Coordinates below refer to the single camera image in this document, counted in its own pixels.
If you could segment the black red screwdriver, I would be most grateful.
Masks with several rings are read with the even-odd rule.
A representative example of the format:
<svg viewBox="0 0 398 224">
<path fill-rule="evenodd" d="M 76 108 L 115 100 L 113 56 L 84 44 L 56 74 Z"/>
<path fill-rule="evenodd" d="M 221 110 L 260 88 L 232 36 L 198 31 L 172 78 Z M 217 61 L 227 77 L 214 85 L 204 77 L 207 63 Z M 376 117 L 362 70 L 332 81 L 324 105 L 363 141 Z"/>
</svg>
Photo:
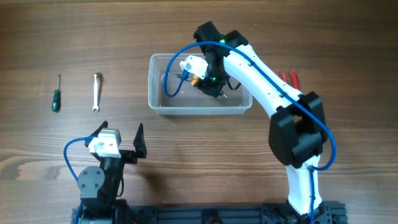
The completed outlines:
<svg viewBox="0 0 398 224">
<path fill-rule="evenodd" d="M 220 96 L 224 96 L 225 98 L 228 98 L 225 94 L 224 94 L 224 91 L 220 91 Z"/>
</svg>

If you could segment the orange black long-nose pliers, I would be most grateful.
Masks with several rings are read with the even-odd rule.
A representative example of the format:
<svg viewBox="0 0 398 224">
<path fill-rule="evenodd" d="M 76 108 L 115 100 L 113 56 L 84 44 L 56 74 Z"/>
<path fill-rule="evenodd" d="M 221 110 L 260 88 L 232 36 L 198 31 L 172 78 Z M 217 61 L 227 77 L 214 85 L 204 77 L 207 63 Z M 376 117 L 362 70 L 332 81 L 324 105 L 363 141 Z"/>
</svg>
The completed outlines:
<svg viewBox="0 0 398 224">
<path fill-rule="evenodd" d="M 197 87 L 199 83 L 199 78 L 196 75 L 192 75 L 191 73 L 189 73 L 185 77 L 185 81 L 189 82 L 193 87 Z"/>
</svg>

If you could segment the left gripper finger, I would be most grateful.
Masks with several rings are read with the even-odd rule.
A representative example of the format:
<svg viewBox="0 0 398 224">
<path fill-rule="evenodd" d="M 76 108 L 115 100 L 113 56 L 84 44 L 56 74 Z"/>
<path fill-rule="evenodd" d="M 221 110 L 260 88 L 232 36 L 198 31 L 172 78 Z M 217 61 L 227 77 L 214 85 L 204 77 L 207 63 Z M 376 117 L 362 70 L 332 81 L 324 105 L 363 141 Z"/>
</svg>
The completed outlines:
<svg viewBox="0 0 398 224">
<path fill-rule="evenodd" d="M 146 152 L 146 144 L 144 140 L 144 126 L 141 123 L 137 129 L 136 136 L 133 141 L 136 152 Z"/>
<path fill-rule="evenodd" d="M 103 121 L 102 124 L 99 126 L 99 128 L 97 128 L 91 135 L 85 138 L 85 146 L 88 147 L 92 139 L 96 137 L 103 128 L 107 127 L 108 127 L 108 122 Z"/>
</svg>

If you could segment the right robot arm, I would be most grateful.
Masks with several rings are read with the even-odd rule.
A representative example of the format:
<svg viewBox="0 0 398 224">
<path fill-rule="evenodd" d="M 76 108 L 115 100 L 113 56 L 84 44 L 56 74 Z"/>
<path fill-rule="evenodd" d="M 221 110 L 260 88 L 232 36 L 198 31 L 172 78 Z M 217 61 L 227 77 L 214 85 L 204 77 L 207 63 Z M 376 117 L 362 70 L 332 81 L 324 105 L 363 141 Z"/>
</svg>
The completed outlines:
<svg viewBox="0 0 398 224">
<path fill-rule="evenodd" d="M 286 166 L 291 208 L 314 221 L 322 212 L 317 174 L 323 144 L 332 141 L 325 124 L 321 98 L 314 92 L 304 95 L 279 78 L 255 53 L 238 31 L 221 34 L 209 21 L 193 34 L 204 59 L 193 63 L 192 85 L 215 98 L 236 79 L 261 104 L 271 119 L 269 146 Z"/>
</svg>

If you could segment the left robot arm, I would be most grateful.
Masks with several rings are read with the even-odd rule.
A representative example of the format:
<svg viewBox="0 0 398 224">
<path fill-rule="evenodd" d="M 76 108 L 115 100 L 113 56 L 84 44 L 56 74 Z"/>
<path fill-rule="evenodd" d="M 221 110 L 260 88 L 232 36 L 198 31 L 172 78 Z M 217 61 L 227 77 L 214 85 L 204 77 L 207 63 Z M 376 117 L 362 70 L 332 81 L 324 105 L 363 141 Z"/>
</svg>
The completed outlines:
<svg viewBox="0 0 398 224">
<path fill-rule="evenodd" d="M 84 141 L 90 154 L 99 161 L 75 175 L 80 189 L 80 204 L 72 213 L 72 223 L 139 223 L 130 209 L 124 192 L 124 166 L 136 165 L 147 157 L 144 126 L 140 124 L 133 140 L 134 150 L 121 150 L 118 129 L 108 128 L 104 121 L 90 136 L 72 140 L 69 144 Z"/>
</svg>

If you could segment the red handled cutting pliers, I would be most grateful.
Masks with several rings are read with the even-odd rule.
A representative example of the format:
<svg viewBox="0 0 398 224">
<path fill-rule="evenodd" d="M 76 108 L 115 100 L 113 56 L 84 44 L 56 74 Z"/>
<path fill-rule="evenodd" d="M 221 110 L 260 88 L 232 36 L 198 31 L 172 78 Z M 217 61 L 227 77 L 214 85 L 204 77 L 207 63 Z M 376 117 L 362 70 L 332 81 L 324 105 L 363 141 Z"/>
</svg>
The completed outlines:
<svg viewBox="0 0 398 224">
<path fill-rule="evenodd" d="M 290 71 L 290 79 L 287 78 L 287 75 L 284 72 L 280 72 L 280 78 L 287 84 L 293 86 L 295 89 L 299 90 L 299 80 L 297 73 L 295 71 Z"/>
</svg>

